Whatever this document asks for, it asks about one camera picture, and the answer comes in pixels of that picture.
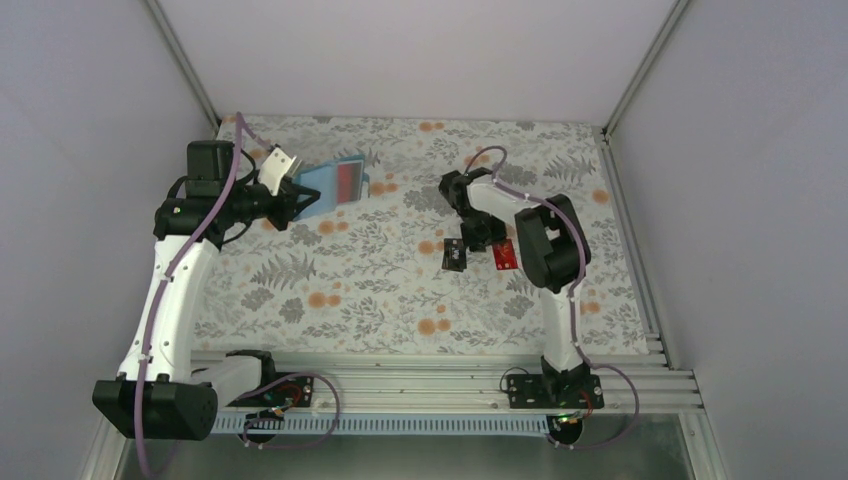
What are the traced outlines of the black credit card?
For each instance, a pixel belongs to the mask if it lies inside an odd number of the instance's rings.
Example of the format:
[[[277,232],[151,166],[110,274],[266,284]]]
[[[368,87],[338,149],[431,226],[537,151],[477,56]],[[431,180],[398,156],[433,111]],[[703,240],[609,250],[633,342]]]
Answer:
[[[467,268],[466,249],[461,238],[443,239],[441,268],[453,272],[463,272]]]

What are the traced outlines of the red credit card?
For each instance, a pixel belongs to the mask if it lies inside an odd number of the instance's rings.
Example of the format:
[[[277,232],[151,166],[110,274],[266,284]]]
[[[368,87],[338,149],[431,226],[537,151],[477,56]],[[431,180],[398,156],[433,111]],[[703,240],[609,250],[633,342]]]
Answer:
[[[518,258],[510,238],[492,244],[495,267],[499,271],[519,268]]]

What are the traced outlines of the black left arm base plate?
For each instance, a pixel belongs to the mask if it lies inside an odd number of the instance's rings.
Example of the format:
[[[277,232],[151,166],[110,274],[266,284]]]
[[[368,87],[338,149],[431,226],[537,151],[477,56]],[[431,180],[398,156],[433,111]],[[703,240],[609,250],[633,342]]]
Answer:
[[[307,408],[311,406],[315,377],[313,375],[296,376],[276,384],[258,395],[237,399],[228,407],[270,409],[270,408]]]

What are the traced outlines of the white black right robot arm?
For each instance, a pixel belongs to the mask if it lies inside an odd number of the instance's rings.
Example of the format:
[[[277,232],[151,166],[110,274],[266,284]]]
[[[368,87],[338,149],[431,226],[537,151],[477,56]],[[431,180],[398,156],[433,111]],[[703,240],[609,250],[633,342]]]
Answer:
[[[591,253],[571,200],[520,193],[486,168],[451,171],[438,192],[460,218],[460,238],[446,241],[446,269],[464,270],[467,253],[506,245],[507,228],[515,230],[520,258],[508,263],[540,290],[546,334],[541,391],[552,406],[567,406],[590,377],[578,339],[578,303]]]

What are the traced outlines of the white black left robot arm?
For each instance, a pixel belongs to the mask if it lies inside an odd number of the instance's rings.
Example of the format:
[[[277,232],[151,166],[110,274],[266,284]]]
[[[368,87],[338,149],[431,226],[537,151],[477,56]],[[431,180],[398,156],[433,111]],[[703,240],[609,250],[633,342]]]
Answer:
[[[220,408],[245,398],[263,405],[277,394],[267,351],[236,350],[212,367],[191,367],[191,324],[226,232],[260,219],[283,231],[320,197],[295,183],[300,161],[280,146],[239,178],[243,153],[229,141],[189,143],[187,173],[155,213],[154,266],[135,337],[115,379],[97,381],[92,394],[126,438],[203,440]]]

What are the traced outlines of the blue card holder wallet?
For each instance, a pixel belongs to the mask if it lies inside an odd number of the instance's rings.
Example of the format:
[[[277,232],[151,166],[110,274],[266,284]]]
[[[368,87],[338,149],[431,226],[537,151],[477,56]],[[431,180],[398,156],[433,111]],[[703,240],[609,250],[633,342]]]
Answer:
[[[361,161],[363,163],[362,192],[361,198],[358,201],[370,196],[370,177],[366,172],[365,156],[363,154],[356,154],[327,161],[321,165],[302,170],[295,177],[296,184],[319,190],[321,192],[321,198],[306,209],[302,214],[299,214],[295,218],[296,221],[305,220],[318,215],[324,215],[334,211],[338,206],[350,204],[338,204],[336,201],[337,164],[349,161]]]

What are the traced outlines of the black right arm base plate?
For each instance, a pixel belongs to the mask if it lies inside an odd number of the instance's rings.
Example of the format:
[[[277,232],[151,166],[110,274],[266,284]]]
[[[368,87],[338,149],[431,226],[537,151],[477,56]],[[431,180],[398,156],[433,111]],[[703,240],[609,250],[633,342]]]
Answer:
[[[575,386],[550,386],[542,374],[507,373],[499,382],[509,407],[518,410],[603,409],[605,399],[600,378],[590,374]]]

